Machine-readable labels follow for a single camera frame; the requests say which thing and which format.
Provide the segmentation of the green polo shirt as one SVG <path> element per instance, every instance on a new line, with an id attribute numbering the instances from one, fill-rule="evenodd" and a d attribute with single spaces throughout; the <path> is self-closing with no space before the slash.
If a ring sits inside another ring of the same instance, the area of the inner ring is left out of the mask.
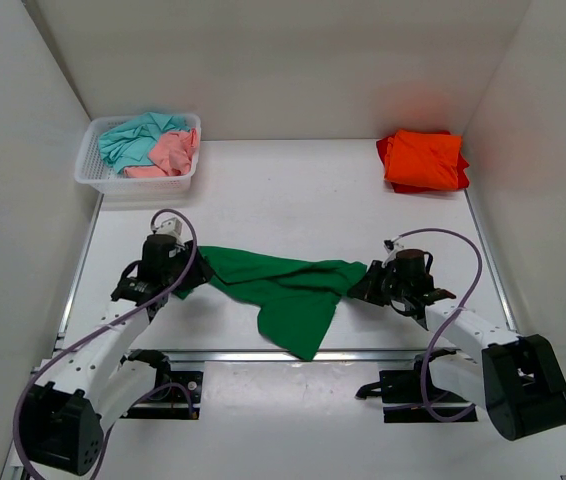
<path id="1" fill-rule="evenodd" d="M 209 284 L 258 307 L 259 334 L 303 361 L 314 359 L 337 305 L 367 272 L 358 261 L 307 261 L 218 246 L 199 251 L 214 271 Z"/>

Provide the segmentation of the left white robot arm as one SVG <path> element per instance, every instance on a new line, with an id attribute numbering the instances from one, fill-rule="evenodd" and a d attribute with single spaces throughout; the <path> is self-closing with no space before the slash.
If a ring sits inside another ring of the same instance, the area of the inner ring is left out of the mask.
<path id="1" fill-rule="evenodd" d="M 195 240 L 154 233 L 122 272 L 91 333 L 40 367 L 17 402 L 14 444 L 31 476 L 35 465 L 77 476 L 102 461 L 114 423 L 138 400 L 171 389 L 165 357 L 131 345 L 167 304 L 213 275 Z"/>

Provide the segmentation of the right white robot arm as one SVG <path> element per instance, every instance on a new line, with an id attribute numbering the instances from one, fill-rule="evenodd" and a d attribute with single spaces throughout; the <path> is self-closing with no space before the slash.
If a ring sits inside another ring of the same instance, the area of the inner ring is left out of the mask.
<path id="1" fill-rule="evenodd" d="M 363 399 L 381 395 L 399 408 L 415 405 L 444 415 L 436 403 L 451 396 L 481 408 L 497 432 L 514 441 L 566 425 L 566 380 L 552 345 L 543 336 L 522 336 L 468 310 L 452 292 L 438 288 L 430 253 L 407 249 L 371 263 L 348 295 L 415 320 L 449 347 L 430 345 L 413 369 L 390 381 L 361 387 Z"/>

